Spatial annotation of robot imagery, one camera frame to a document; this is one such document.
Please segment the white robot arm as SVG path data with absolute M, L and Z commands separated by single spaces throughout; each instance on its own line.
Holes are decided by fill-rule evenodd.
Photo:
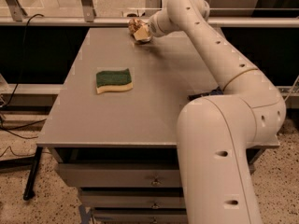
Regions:
M 286 105 L 265 74 L 208 24 L 208 15 L 205 0 L 168 0 L 147 23 L 156 37 L 184 32 L 221 88 L 178 116 L 188 223 L 263 224 L 246 151 L 276 141 Z

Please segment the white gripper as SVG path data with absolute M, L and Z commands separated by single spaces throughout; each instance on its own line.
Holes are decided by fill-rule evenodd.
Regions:
M 153 14 L 149 18 L 148 26 L 142 26 L 134 33 L 136 41 L 149 42 L 151 40 L 151 35 L 161 37 L 174 31 L 173 22 L 170 21 L 166 9 Z

